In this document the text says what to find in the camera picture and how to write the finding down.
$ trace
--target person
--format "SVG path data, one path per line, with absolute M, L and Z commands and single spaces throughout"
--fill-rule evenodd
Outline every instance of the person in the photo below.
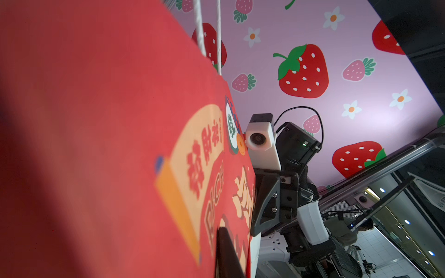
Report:
M 344 217 L 343 220 L 338 217 L 331 217 L 324 222 L 324 226 L 331 232 L 343 246 L 350 246 L 357 241 L 357 234 L 374 228 L 372 219 L 366 220 L 355 231 L 349 229 L 349 225 L 354 221 L 352 218 Z

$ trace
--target strawberry-patterned backdrop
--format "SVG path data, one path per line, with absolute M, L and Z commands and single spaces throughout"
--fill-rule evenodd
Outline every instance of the strawberry-patterned backdrop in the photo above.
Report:
M 192 1 L 172 13 L 192 37 Z M 216 65 L 216 1 L 202 1 L 202 17 Z M 254 113 L 320 113 L 324 145 L 309 163 L 319 190 L 437 127 L 442 111 L 367 0 L 226 0 L 221 17 L 222 76 L 242 129 Z M 321 140 L 312 111 L 285 121 Z

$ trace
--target metal rail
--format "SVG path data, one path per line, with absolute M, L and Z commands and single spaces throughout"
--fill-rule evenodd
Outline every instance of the metal rail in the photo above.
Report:
M 334 185 L 334 189 L 321 198 L 320 211 L 325 211 L 336 203 L 361 192 L 369 184 L 416 160 L 444 143 L 445 126 L 442 126 L 416 143 L 375 163 L 365 171 Z

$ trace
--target black metal bracket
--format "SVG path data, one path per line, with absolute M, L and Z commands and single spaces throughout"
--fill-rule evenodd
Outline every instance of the black metal bracket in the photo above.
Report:
M 279 223 L 279 190 L 279 175 L 257 176 L 258 193 L 255 199 L 251 223 L 251 235 L 253 237 Z
M 254 169 L 256 198 L 252 212 L 251 235 L 270 230 L 297 217 L 298 174 L 292 171 Z

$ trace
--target red strawberry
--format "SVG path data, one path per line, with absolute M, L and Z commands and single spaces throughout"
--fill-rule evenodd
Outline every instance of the red strawberry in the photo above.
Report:
M 372 42 L 378 50 L 405 55 L 405 52 L 382 20 L 372 32 Z
M 176 7 L 178 10 L 182 9 L 183 12 L 189 12 L 193 10 L 192 0 L 176 0 Z
M 247 20 L 247 14 L 253 9 L 253 0 L 236 0 L 235 8 L 233 20 L 236 23 L 243 23 Z
M 362 60 L 353 61 L 343 71 L 343 78 L 348 81 L 357 82 L 363 79 L 363 77 L 370 76 L 374 71 L 376 62 L 374 59 L 364 58 Z
M 382 146 L 373 141 L 342 147 L 334 152 L 332 164 L 345 178 L 386 157 Z
M 307 44 L 295 47 L 287 57 L 278 53 L 273 56 L 286 59 L 278 67 L 279 86 L 286 94 L 316 98 L 328 88 L 328 69 L 318 46 Z
M 207 57 L 212 61 L 212 65 L 217 68 L 218 66 L 218 50 L 216 47 L 216 31 L 213 28 L 212 25 L 209 23 L 203 23 L 202 28 L 204 29 L 204 46 L 206 47 Z M 196 39 L 196 29 L 193 32 L 192 40 L 195 43 L 197 42 Z M 226 47 L 224 46 L 224 43 L 221 41 L 221 65 L 224 65 L 227 60 L 227 51 Z
M 309 133 L 317 133 L 320 131 L 320 120 L 317 115 L 310 117 L 303 123 L 303 128 Z
M 232 88 L 237 90 L 238 92 L 245 92 L 247 89 L 252 90 L 253 87 L 255 87 L 255 76 L 249 74 L 245 75 L 244 73 L 241 73 L 238 75 L 237 78 L 235 78 L 232 82 Z

